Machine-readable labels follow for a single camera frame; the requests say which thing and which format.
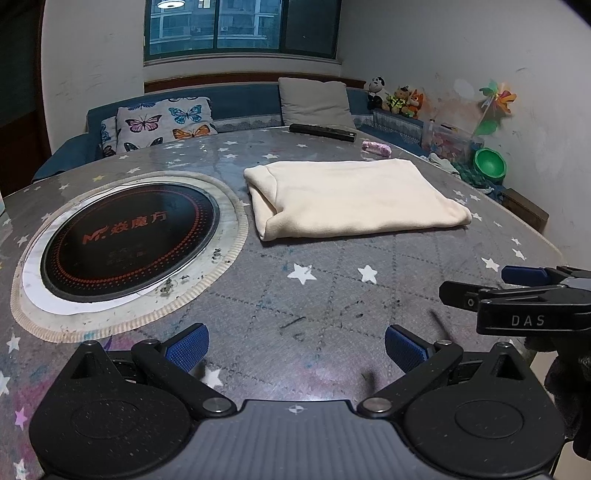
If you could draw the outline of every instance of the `screw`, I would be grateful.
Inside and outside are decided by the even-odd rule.
[[[203,408],[212,413],[224,413],[232,408],[232,404],[227,398],[212,397],[203,402]]]
[[[387,398],[371,397],[363,402],[363,407],[374,413],[383,413],[392,408],[392,402]]]

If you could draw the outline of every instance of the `butterfly pillow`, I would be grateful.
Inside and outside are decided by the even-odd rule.
[[[174,98],[120,107],[117,153],[215,134],[209,99]]]
[[[117,126],[115,117],[106,118],[100,123],[100,149],[103,157],[115,155],[117,148]]]
[[[169,119],[174,122],[171,132],[175,140],[217,134],[209,98],[171,98],[168,101]]]

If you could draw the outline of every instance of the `gray tablecloth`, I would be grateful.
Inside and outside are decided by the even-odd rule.
[[[43,342],[14,322],[9,299],[16,263],[44,215],[114,180],[167,169],[198,171],[224,181],[248,204],[249,237],[233,266],[185,307],[114,336],[111,343],[112,350],[128,349],[139,340],[166,339],[203,322],[211,335],[204,367],[219,378],[222,385],[215,388],[238,405],[245,398],[350,398],[356,404],[401,375],[384,351],[384,332],[391,323],[430,342],[452,339],[466,350],[488,350],[498,341],[476,334],[474,314],[439,302],[441,282],[501,286],[504,265],[554,266],[561,263],[560,253],[500,205],[397,147],[392,157],[413,161],[445,196],[466,202],[475,214],[471,225],[321,241],[262,244],[258,239],[242,177],[245,168],[280,160],[376,158],[361,151],[364,137],[359,134],[350,144],[285,128],[214,135],[117,155],[7,197],[7,212],[0,217],[0,371],[10,380],[8,392],[0,388],[0,478],[13,478],[21,459],[27,478],[40,475],[28,442],[29,420],[22,415],[31,418],[76,349]],[[294,264],[311,265],[316,280],[302,285],[289,278]],[[376,284],[361,282],[358,268],[365,265],[377,271]],[[499,265],[498,271],[487,265]],[[19,350],[9,354],[13,335],[20,337]]]

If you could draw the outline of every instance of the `black cooktop surface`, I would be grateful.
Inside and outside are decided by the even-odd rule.
[[[196,187],[157,183],[122,190],[59,228],[43,253],[41,278],[70,301],[123,297],[194,258],[218,220],[217,203]]]

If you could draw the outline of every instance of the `stuffed animal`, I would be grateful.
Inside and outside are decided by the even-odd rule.
[[[386,84],[382,77],[375,77],[371,80],[371,82],[369,82],[368,110],[372,110],[374,108],[382,108],[384,100],[382,99],[382,97],[378,95],[378,93],[382,91],[385,85]]]
[[[386,104],[382,105],[382,108],[390,110],[392,113],[399,113],[400,109],[407,104],[409,95],[408,86],[398,87],[394,95],[388,95]]]
[[[400,109],[400,113],[409,118],[418,118],[418,111],[423,106],[424,95],[418,93],[417,89],[408,97],[408,102],[405,106]]]

